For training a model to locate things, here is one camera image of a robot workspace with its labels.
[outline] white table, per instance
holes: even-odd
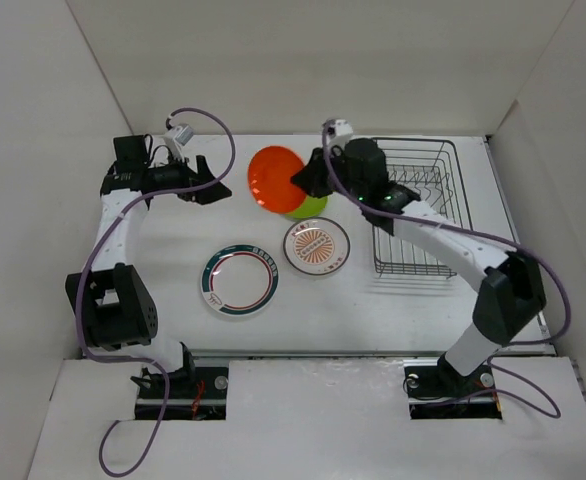
[[[459,155],[474,228],[512,238],[483,139],[450,140]],[[151,204],[135,265],[155,300],[163,333],[200,355],[426,354],[444,351],[455,342],[471,322],[476,294],[460,277],[381,279],[373,269],[370,225],[337,194],[323,216],[337,221],[350,236],[351,257],[344,268],[330,278],[313,279],[288,264],[282,239],[292,222],[255,203],[246,171],[253,155],[268,145],[289,147],[306,162],[319,144],[318,135],[241,135],[236,143],[236,165],[224,180],[233,191],[230,199],[201,207],[170,196]],[[224,136],[196,136],[189,147],[192,159],[196,153],[207,156],[214,174],[222,171],[229,157]],[[236,243],[263,248],[280,272],[271,304],[239,320],[211,310],[198,286],[207,260]],[[536,321],[518,336],[540,338]],[[523,350],[541,353],[545,348]]]
[[[552,420],[500,396],[503,420],[411,420],[401,360],[232,362],[225,421],[170,421],[130,480],[586,479],[586,404],[566,358],[502,358],[556,400]],[[66,361],[29,480],[108,478],[97,463],[105,430],[133,418],[139,365]],[[496,385],[546,408],[522,382]],[[125,421],[106,444],[123,471],[152,421]]]

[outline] plate with orange pattern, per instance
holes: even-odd
[[[339,270],[350,253],[349,236],[328,218],[302,220],[289,228],[284,237],[286,259],[308,275],[327,275]]]

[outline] orange bowl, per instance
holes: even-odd
[[[288,148],[271,146],[255,154],[249,164],[249,189],[262,208],[273,213],[289,213],[304,202],[306,194],[291,183],[291,177],[304,163]]]

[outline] wire basket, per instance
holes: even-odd
[[[472,228],[455,145],[448,140],[374,138],[386,154],[389,178],[415,190],[444,217]],[[373,227],[375,271],[385,275],[456,275],[433,255]]]

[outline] white wall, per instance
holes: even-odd
[[[0,0],[0,480],[25,478],[63,356],[67,273],[128,133],[63,0]]]
[[[136,132],[195,102],[242,133],[493,132],[571,4],[68,1]]]
[[[555,265],[575,310],[561,351],[586,383],[586,0],[576,0],[491,142],[524,243]],[[561,321],[557,297],[549,322]]]

